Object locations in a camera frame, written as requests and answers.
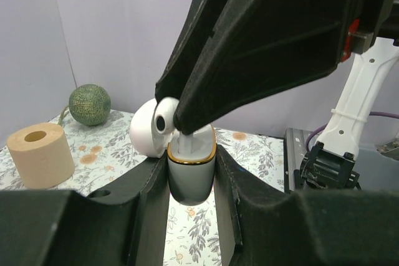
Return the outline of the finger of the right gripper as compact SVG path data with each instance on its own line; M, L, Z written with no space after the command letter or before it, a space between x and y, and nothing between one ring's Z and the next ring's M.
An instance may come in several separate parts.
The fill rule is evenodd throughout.
M192 133L230 111L331 73L352 0L228 0L178 99Z
M192 0L186 21L165 70L155 85L155 99L179 99L204 46L213 35L228 0Z

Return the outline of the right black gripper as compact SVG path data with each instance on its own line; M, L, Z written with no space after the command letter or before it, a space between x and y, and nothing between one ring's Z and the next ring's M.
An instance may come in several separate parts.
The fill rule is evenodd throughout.
M378 37L398 46L398 0L352 0L344 54L362 54Z

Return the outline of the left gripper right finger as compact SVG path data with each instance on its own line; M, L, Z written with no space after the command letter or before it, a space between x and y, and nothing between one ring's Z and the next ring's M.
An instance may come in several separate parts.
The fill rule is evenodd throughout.
M397 265L398 194L283 193L216 150L223 265Z

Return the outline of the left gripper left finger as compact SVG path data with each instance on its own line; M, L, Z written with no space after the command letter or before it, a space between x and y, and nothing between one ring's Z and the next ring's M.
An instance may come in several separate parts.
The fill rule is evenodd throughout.
M87 196L2 191L1 264L161 265L169 196L164 157Z

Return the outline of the white earbud charging case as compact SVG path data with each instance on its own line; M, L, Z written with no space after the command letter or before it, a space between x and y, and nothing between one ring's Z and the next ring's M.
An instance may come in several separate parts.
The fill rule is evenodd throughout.
M154 139L151 121L157 102L154 98L145 102L134 114L130 123L132 146L142 155L161 158L167 155L169 186L176 201L186 206L205 202L212 190L216 161L216 134L208 124L193 135L191 154L179 154L176 128L165 140Z

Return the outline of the white earbud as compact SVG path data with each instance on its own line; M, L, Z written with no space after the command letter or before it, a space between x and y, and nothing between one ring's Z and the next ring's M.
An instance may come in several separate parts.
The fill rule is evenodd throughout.
M176 126L174 124L174 115L177 109L179 100L172 97L163 98L155 108L151 126L153 129L154 139L163 138L172 135ZM178 152L179 154L191 154L193 150L193 135L184 135L179 131L178 137Z

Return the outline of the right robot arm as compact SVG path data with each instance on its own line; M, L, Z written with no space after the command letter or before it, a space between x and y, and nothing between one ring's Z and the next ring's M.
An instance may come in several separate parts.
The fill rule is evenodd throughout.
M337 106L301 176L314 188L354 188L359 141L398 61L395 0L192 0L155 97L190 135L262 98L330 75L354 56Z

